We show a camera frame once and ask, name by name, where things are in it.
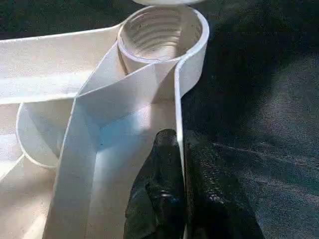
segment round opening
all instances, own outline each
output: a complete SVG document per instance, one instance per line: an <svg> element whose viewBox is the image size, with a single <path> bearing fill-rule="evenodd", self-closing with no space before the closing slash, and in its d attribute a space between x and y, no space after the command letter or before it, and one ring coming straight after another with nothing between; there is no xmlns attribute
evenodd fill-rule
<svg viewBox="0 0 319 239"><path fill-rule="evenodd" d="M33 163L55 168L73 100L22 103L16 119L16 135L24 155Z"/></svg>
<svg viewBox="0 0 319 239"><path fill-rule="evenodd" d="M126 20L119 32L119 47L125 54L145 60L180 57L202 35L197 14L186 6L146 7Z"/></svg>

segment gloved hand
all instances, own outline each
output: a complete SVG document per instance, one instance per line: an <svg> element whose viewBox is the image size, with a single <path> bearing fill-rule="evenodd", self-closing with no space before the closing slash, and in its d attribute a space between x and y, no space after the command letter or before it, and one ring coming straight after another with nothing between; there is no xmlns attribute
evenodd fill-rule
<svg viewBox="0 0 319 239"><path fill-rule="evenodd" d="M188 238L263 239L237 178L203 135L184 132Z"/></svg>
<svg viewBox="0 0 319 239"><path fill-rule="evenodd" d="M139 171L126 209L124 239L179 239L185 226L184 184L176 133L160 131Z"/></svg>

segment dark fabric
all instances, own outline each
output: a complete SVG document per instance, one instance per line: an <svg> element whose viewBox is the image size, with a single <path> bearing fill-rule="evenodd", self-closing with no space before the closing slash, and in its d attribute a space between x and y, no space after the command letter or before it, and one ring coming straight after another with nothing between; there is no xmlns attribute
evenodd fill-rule
<svg viewBox="0 0 319 239"><path fill-rule="evenodd" d="M160 131L139 171L126 209L124 239L179 239L185 226L184 184L176 133Z"/></svg>
<svg viewBox="0 0 319 239"><path fill-rule="evenodd" d="M182 98L184 130L209 135L267 239L319 238L318 9L268 1L216 25Z"/></svg>
<svg viewBox="0 0 319 239"><path fill-rule="evenodd" d="M205 136L184 132L190 239L263 239L237 178Z"/></svg>

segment white plastic part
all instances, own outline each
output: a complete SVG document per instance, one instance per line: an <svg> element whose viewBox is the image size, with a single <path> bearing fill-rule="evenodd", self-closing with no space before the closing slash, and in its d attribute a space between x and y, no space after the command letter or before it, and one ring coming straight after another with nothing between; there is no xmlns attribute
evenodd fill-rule
<svg viewBox="0 0 319 239"><path fill-rule="evenodd" d="M147 7L124 23L119 32L119 47L114 45L106 53L75 97L44 239L122 238L131 186L158 131L177 131L183 166L180 98L199 80L209 27L194 9L165 10L177 15L176 19L195 19L193 24L199 31L184 30L196 41L181 35L178 44L185 49L163 44L156 46L154 54L141 54L135 45L138 41L131 39L131 19L149 13L149 18L141 20L142 25L150 19L157 21L159 14L166 13L162 7ZM183 24L192 22L176 21L181 34ZM161 57L163 52L168 53L165 59ZM118 73L116 67L109 67L111 62L122 64L126 70L120 68Z"/></svg>
<svg viewBox="0 0 319 239"><path fill-rule="evenodd" d="M181 5L195 4L204 0L133 0L143 5Z"/></svg>
<svg viewBox="0 0 319 239"><path fill-rule="evenodd" d="M74 97L119 28L0 41L0 104Z"/></svg>
<svg viewBox="0 0 319 239"><path fill-rule="evenodd" d="M0 183L0 238L41 239L55 172L20 157Z"/></svg>
<svg viewBox="0 0 319 239"><path fill-rule="evenodd" d="M72 103L65 99L20 104L16 136L31 162L45 168L57 166Z"/></svg>

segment black cloth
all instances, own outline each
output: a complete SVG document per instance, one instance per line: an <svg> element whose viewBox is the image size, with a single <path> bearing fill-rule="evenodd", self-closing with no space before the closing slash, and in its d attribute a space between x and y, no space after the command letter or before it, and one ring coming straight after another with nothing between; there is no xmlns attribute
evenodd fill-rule
<svg viewBox="0 0 319 239"><path fill-rule="evenodd" d="M265 238L318 239L318 3L265 2L213 27L183 129L209 135Z"/></svg>
<svg viewBox="0 0 319 239"><path fill-rule="evenodd" d="M165 129L156 135L152 150L133 183L123 238L182 238L185 209L176 133Z"/></svg>

